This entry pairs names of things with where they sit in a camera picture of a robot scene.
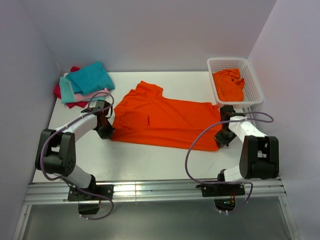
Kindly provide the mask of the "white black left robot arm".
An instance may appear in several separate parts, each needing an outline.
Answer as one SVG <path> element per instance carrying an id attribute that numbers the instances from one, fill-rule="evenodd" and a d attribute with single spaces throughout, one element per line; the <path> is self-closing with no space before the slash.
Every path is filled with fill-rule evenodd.
<path id="1" fill-rule="evenodd" d="M 87 132 L 96 131 L 102 140 L 110 140 L 115 129 L 109 122 L 113 106 L 105 100 L 98 100 L 95 107 L 81 111 L 79 118 L 56 129 L 45 129 L 41 132 L 35 168 L 42 171 L 50 180 L 62 179 L 73 185 L 86 200 L 99 194 L 96 178 L 76 163 L 76 142 Z"/>

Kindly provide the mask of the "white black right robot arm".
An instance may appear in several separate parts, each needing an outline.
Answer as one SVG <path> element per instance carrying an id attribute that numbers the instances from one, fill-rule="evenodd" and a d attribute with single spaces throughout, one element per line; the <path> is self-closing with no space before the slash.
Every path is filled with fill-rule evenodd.
<path id="1" fill-rule="evenodd" d="M 223 123 L 215 135 L 219 148 L 227 147 L 235 139 L 242 142 L 239 164 L 223 169 L 216 184 L 200 184 L 203 197 L 243 196 L 242 181 L 275 179 L 279 175 L 279 140 L 259 131 L 249 121 Z"/>

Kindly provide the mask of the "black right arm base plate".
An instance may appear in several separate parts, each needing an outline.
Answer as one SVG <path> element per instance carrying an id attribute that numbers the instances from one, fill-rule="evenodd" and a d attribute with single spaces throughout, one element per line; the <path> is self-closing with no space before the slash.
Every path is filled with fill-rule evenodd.
<path id="1" fill-rule="evenodd" d="M 202 197 L 213 198 L 214 205 L 219 212 L 229 213 L 236 208 L 236 197 L 244 196 L 245 189 L 241 184 L 198 184 Z"/>

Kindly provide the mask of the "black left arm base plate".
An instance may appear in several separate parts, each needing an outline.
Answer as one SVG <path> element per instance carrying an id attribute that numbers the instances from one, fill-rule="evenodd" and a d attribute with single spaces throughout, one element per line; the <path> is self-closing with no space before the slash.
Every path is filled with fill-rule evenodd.
<path id="1" fill-rule="evenodd" d="M 71 186 L 67 201 L 78 203 L 79 214 L 91 216 L 99 212 L 102 201 L 106 200 L 106 198 L 112 200 L 113 193 L 113 184 L 98 184 L 93 191 L 93 195 L 84 193 Z"/>

